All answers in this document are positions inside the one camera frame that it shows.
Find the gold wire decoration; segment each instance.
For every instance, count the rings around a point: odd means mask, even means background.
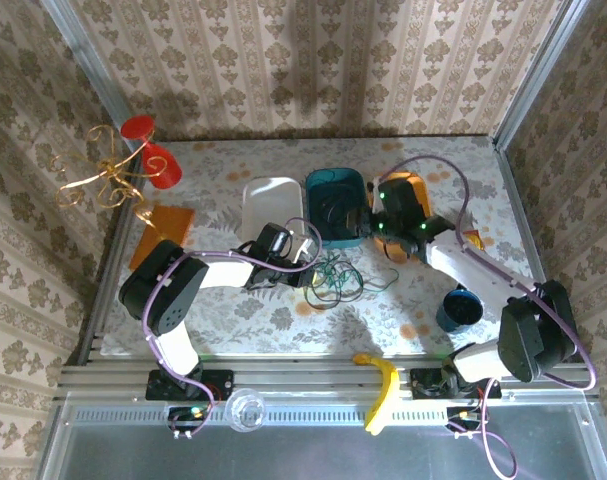
[[[97,125],[91,128],[87,132],[85,141],[87,143],[97,143],[101,138],[101,135],[107,133],[110,136],[110,155],[99,159],[98,162],[92,162],[89,158],[76,152],[66,152],[55,156],[50,162],[50,170],[55,173],[62,173],[65,171],[67,164],[62,161],[64,158],[76,158],[85,162],[89,162],[96,165],[97,173],[84,180],[78,180],[76,182],[70,182],[67,185],[63,185],[58,189],[54,196],[56,203],[61,208],[71,207],[78,204],[85,198],[84,185],[89,185],[92,182],[100,181],[103,183],[101,190],[96,196],[96,202],[102,208],[112,209],[119,207],[127,199],[132,199],[134,202],[133,210],[134,214],[143,221],[146,225],[153,228],[159,237],[162,237],[158,228],[152,223],[152,212],[147,206],[147,201],[141,193],[141,191],[132,185],[131,182],[126,180],[126,177],[130,178],[153,178],[163,174],[167,168],[167,159],[160,155],[155,155],[147,160],[147,164],[153,168],[160,168],[159,171],[152,174],[147,173],[132,173],[127,169],[130,166],[129,163],[136,158],[136,156],[143,151],[143,149],[150,143],[152,134],[139,146],[132,154],[126,159],[120,159],[116,153],[116,135],[114,128],[110,125]]]

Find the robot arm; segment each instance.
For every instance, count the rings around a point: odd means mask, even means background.
[[[290,237],[290,232],[283,227],[268,224],[243,255],[276,267],[300,267],[302,262],[293,263],[287,259],[287,254],[282,255],[285,246],[292,241]],[[179,245],[164,240],[124,282],[119,300],[130,315],[137,320],[142,319],[152,289],[169,266],[183,254]],[[203,261],[190,257],[181,262],[164,283],[147,316],[148,327],[156,337],[156,346],[163,355],[165,367],[195,380],[198,380],[202,366],[190,342],[184,319],[199,290],[211,287],[252,289],[277,283],[302,287],[310,285],[314,275],[312,269],[282,273],[238,258],[205,258]]]
[[[402,178],[382,183],[376,179],[371,190],[372,210],[355,212],[348,227],[361,236],[399,243],[408,255],[418,256],[473,291],[501,319],[498,339],[454,352],[444,365],[445,374],[457,383],[508,375],[530,382],[574,353],[572,341],[522,290],[535,292],[576,330],[560,283],[535,284],[472,243],[461,245],[454,225],[438,215],[426,217],[414,187]]]

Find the metal corner post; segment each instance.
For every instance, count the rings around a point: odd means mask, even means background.
[[[532,278],[537,282],[545,282],[545,271],[543,270],[543,264],[539,257],[538,250],[536,249],[536,243],[534,242],[534,236],[532,230],[530,230],[530,224],[527,221],[525,215],[525,209],[523,208],[523,202],[521,202],[521,196],[516,188],[516,182],[512,175],[512,169],[507,161],[507,155],[504,150],[496,150],[498,157],[499,168],[501,170],[501,176],[505,182],[505,189],[507,190],[510,203],[512,204],[512,210],[514,211],[514,218],[516,219],[516,226],[521,234],[523,240],[523,249],[527,256],[527,261],[530,264],[530,270],[532,271]]]
[[[68,46],[72,49],[76,61],[87,75],[90,84],[96,91],[114,125],[117,128],[120,127],[131,116],[127,99],[112,82],[108,68],[92,45],[92,40],[76,11],[66,0],[43,0],[41,3],[52,17]],[[131,150],[134,150],[135,144],[133,142],[126,141],[126,144]],[[134,162],[132,168],[133,171],[138,170],[138,161]],[[141,179],[134,180],[134,185],[140,187]],[[88,329],[82,340],[78,358],[78,363],[81,365],[87,362],[94,333],[97,328],[102,326],[114,298],[118,281],[118,268],[121,265],[125,249],[125,238],[134,218],[131,206],[131,200],[127,200],[115,212],[115,215],[118,215],[117,226],[110,246],[106,247],[109,248],[106,268],[94,299]]]
[[[494,134],[499,151],[507,150],[589,3],[590,0],[566,0],[561,6],[514,100]]]

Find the white plastic container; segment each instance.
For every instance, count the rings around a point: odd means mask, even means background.
[[[303,218],[303,192],[293,178],[255,178],[243,189],[242,242],[256,240],[266,224],[284,226],[292,217]],[[303,222],[292,222],[288,230],[305,234]]]

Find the red candle cup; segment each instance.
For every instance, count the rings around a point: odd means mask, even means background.
[[[153,143],[148,143],[145,146],[141,160],[143,169],[148,175],[155,175],[161,172],[160,175],[150,177],[150,182],[156,188],[166,189],[173,187],[179,183],[179,180],[183,176],[181,167],[176,162],[174,155],[167,149]]]
[[[121,135],[124,138],[140,140],[146,144],[141,153],[143,169],[148,175],[158,174],[150,177],[152,185],[159,189],[170,188],[179,183],[183,172],[174,155],[163,147],[149,143],[153,131],[154,119],[149,115],[132,117],[121,126]]]

